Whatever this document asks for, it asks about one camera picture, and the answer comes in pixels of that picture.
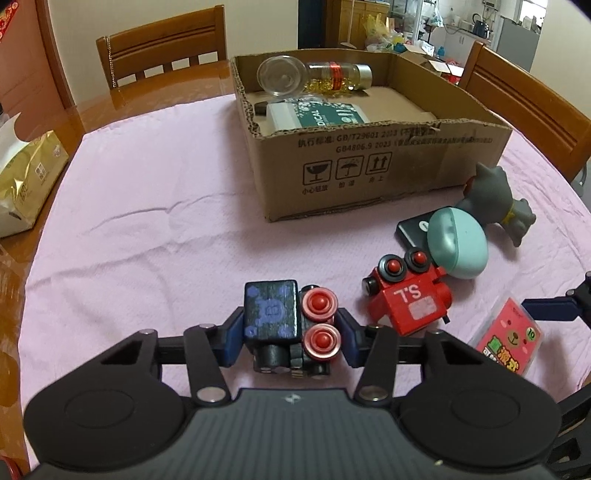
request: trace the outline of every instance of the glass jar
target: glass jar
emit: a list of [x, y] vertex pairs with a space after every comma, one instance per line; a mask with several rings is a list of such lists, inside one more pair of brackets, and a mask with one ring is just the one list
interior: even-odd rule
[[369, 65], [335, 61], [304, 64], [295, 57], [280, 55], [263, 61], [256, 72], [267, 93], [284, 98], [301, 93], [335, 95], [371, 87]]

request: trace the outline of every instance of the silver bottle cap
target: silver bottle cap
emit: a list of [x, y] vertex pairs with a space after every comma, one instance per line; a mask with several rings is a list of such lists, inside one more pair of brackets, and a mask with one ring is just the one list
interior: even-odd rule
[[355, 90], [365, 90], [371, 87], [373, 75], [369, 65], [356, 63], [356, 66], [359, 69], [359, 86]]

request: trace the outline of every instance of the gold packaging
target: gold packaging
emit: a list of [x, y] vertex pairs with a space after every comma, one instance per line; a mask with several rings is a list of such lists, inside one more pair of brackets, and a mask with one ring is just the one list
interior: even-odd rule
[[0, 237], [33, 228], [68, 158], [53, 131], [12, 157], [0, 171]]

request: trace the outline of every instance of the wooden table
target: wooden table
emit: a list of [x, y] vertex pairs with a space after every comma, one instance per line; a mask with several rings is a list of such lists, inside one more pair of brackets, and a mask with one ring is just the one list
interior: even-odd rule
[[[69, 109], [64, 115], [46, 119], [33, 132], [19, 131], [17, 124], [17, 133], [21, 138], [32, 140], [48, 130], [55, 130], [72, 161], [76, 161], [74, 154], [82, 136], [88, 132], [132, 116], [232, 92], [227, 61], [198, 65], [112, 90], [108, 95]], [[17, 343], [24, 307], [24, 284], [62, 178], [63, 173], [32, 230], [0, 239], [0, 246], [4, 249], [0, 255], [0, 454], [16, 459], [23, 470], [28, 469], [28, 464], [18, 400]]]

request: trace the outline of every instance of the pink tablecloth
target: pink tablecloth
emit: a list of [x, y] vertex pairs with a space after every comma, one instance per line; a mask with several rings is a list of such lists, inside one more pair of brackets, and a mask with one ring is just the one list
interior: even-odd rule
[[[443, 326], [469, 340], [506, 289], [518, 299], [555, 296], [591, 267], [591, 215], [558, 172], [517, 133], [501, 165], [514, 195], [538, 221], [514, 249], [489, 227], [490, 260], [475, 281], [449, 279], [454, 303]], [[85, 136], [60, 187], [26, 288], [20, 354], [22, 400], [142, 328], [180, 335], [222, 323], [247, 281], [294, 278], [334, 290], [365, 318], [361, 278], [386, 253], [401, 253], [399, 220], [460, 198], [460, 189], [348, 213], [267, 223], [255, 193], [235, 99], [226, 96], [118, 122]], [[527, 378], [556, 400], [591, 367], [591, 332], [546, 323]], [[239, 387], [354, 384], [341, 360], [323, 384], [257, 375], [244, 349], [226, 378]], [[189, 393], [182, 367], [164, 380]], [[396, 394], [419, 382], [401, 367]]]

